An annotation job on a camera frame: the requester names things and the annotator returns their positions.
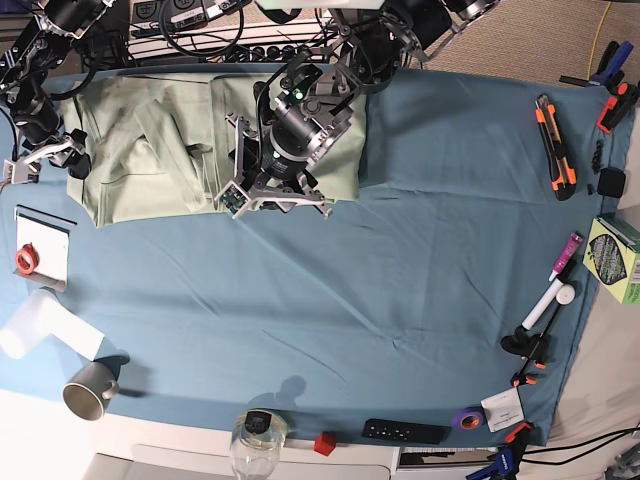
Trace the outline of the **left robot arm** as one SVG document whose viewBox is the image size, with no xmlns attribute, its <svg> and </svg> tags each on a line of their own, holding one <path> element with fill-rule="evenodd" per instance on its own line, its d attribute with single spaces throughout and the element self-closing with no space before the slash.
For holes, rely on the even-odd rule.
<svg viewBox="0 0 640 480">
<path fill-rule="evenodd" d="M 255 119 L 226 115 L 234 130 L 231 178 L 214 200 L 233 218 L 295 207 L 332 213 L 338 196 L 317 175 L 352 125 L 353 103 L 384 90 L 410 58 L 425 64 L 494 1 L 385 1 L 377 10 L 333 9 L 324 39 L 301 47 L 253 85 Z"/>
</svg>

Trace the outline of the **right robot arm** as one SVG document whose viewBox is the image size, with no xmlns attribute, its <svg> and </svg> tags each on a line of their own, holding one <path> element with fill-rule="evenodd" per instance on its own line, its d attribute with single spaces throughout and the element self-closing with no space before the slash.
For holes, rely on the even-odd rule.
<svg viewBox="0 0 640 480">
<path fill-rule="evenodd" d="M 13 140 L 11 155 L 2 165 L 2 186 L 38 182 L 43 161 L 76 179 L 84 180 L 90 173 L 87 134 L 64 131 L 56 103 L 86 88 L 97 67 L 64 93 L 49 94 L 43 83 L 112 6 L 111 1 L 47 1 L 1 55 L 1 114 Z"/>
</svg>

